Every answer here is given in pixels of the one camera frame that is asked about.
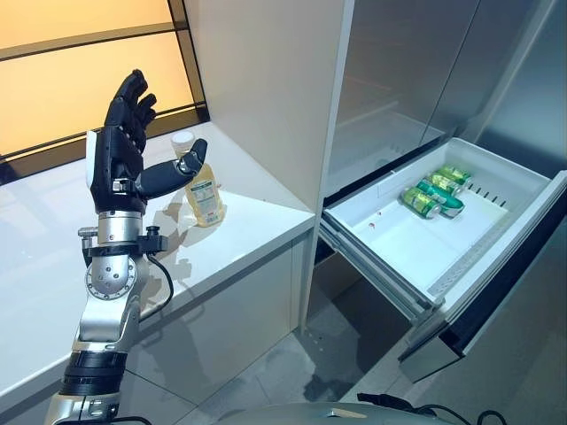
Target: green can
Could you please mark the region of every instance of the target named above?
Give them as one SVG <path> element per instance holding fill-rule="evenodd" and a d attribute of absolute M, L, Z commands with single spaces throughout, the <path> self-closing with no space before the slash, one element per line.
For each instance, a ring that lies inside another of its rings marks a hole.
<path fill-rule="evenodd" d="M 461 185 L 471 183 L 472 180 L 472 175 L 470 175 L 470 173 L 467 173 L 456 166 L 444 165 L 437 170 L 436 173 L 444 175 L 447 179 L 451 179 L 453 182 Z"/>
<path fill-rule="evenodd" d="M 441 213 L 447 217 L 455 217 L 464 208 L 464 204 L 460 199 L 452 197 L 449 192 L 434 186 L 427 180 L 421 180 L 417 183 L 416 187 L 431 199 L 439 202 L 441 205 Z"/>
<path fill-rule="evenodd" d="M 456 195 L 462 190 L 462 187 L 459 183 L 453 182 L 451 179 L 447 179 L 442 174 L 427 174 L 425 179 L 433 183 L 434 186 L 443 189 L 445 192 L 449 192 L 449 195 Z"/>
<path fill-rule="evenodd" d="M 432 219 L 441 206 L 418 188 L 406 188 L 401 192 L 401 201 L 425 219 Z"/>

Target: white drawer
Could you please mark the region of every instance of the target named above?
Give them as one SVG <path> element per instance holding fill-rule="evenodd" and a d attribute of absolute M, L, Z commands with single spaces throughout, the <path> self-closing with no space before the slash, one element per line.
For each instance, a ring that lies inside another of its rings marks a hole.
<path fill-rule="evenodd" d="M 453 164 L 473 175 L 453 219 L 425 220 L 398 200 L 427 173 Z M 490 281 L 561 196 L 553 180 L 451 139 L 323 211 L 322 238 L 413 322 L 443 303 L 459 309 Z"/>

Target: black cable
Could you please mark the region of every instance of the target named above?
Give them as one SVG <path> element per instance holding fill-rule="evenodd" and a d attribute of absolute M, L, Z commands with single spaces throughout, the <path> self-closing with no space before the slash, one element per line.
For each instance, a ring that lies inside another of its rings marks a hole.
<path fill-rule="evenodd" d="M 151 422 L 142 416 L 124 416 L 123 418 L 113 419 L 113 423 L 115 422 L 140 422 L 144 425 L 151 425 Z"/>
<path fill-rule="evenodd" d="M 467 421 L 466 419 L 464 419 L 460 414 L 458 414 L 457 412 L 449 409 L 448 407 L 442 406 L 442 405 L 424 405 L 421 407 L 417 407 L 414 410 L 414 413 L 417 414 L 424 414 L 426 413 L 426 411 L 428 409 L 439 409 L 439 410 L 444 410 L 445 412 L 448 412 L 450 414 L 452 414 L 455 418 L 457 418 L 459 421 L 462 421 L 462 423 L 464 423 L 465 425 L 472 425 L 472 423 L 470 423 L 469 421 Z M 486 417 L 488 416 L 496 416 L 501 422 L 502 425 L 508 425 L 506 423 L 506 420 L 504 419 L 504 416 L 502 416 L 500 413 L 496 412 L 495 410 L 485 410 L 483 413 L 481 413 L 478 416 L 477 419 L 477 425 L 482 425 L 483 421 L 485 420 Z"/>
<path fill-rule="evenodd" d="M 445 412 L 449 412 L 450 414 L 452 414 L 455 418 L 457 418 L 459 421 L 462 421 L 462 423 L 464 423 L 465 425 L 472 425 L 472 423 L 470 423 L 469 421 L 467 421 L 466 419 L 464 419 L 460 414 L 458 414 L 457 412 L 449 409 L 448 407 L 442 406 L 442 405 L 424 405 L 421 407 L 417 407 L 415 412 L 417 414 L 423 414 L 425 410 L 427 409 L 439 409 L 439 410 L 444 410 Z"/>
<path fill-rule="evenodd" d="M 149 316 L 146 316 L 146 317 L 143 318 L 144 321 L 146 319 L 149 319 L 150 317 L 152 317 L 155 313 L 160 312 L 163 309 L 163 307 L 165 307 L 169 303 L 169 301 L 171 301 L 171 298 L 174 297 L 174 283 L 171 280 L 171 275 L 169 275 L 169 272 L 167 271 L 167 269 L 152 254 L 145 254 L 145 256 L 147 257 L 148 261 L 150 261 L 152 264 L 155 264 L 157 267 L 159 267 L 159 270 L 161 270 L 163 272 L 163 274 L 166 276 L 167 286 L 169 286 L 169 295 L 167 296 L 167 299 L 163 303 L 158 305 L 158 308 L 156 308 L 153 312 L 150 313 Z"/>
<path fill-rule="evenodd" d="M 500 419 L 500 422 L 502 422 L 502 425 L 508 425 L 506 423 L 506 420 L 504 419 L 504 416 L 502 416 L 501 414 L 499 414 L 495 410 L 485 410 L 483 413 L 481 413 L 478 416 L 477 425 L 482 425 L 482 422 L 485 420 L 485 417 L 488 417 L 488 416 L 496 416 L 498 419 Z"/>

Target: white wall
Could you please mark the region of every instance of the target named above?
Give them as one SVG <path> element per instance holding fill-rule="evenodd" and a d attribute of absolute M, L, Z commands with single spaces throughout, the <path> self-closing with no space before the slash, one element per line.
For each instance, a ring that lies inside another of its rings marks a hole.
<path fill-rule="evenodd" d="M 345 1 L 186 5 L 213 121 L 316 212 Z"/>

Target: bottle cap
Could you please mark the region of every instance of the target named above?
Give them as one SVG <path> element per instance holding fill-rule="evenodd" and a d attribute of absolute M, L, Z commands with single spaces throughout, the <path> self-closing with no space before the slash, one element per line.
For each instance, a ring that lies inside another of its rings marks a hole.
<path fill-rule="evenodd" d="M 175 153 L 185 153 L 191 149 L 195 136 L 190 131 L 180 131 L 171 138 L 171 145 Z"/>

